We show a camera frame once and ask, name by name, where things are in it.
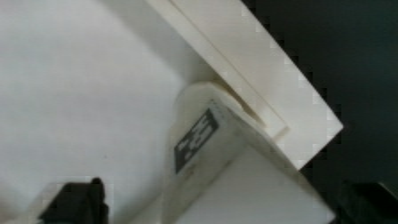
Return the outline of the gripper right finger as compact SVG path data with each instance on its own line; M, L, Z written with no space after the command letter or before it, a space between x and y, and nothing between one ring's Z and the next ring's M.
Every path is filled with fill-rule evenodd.
M345 182L339 224L398 224L398 194L382 182Z

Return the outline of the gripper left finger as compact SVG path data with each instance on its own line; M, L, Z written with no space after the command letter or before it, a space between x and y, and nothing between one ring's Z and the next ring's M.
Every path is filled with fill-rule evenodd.
M105 185L99 178L69 182L39 215L43 224L108 224Z

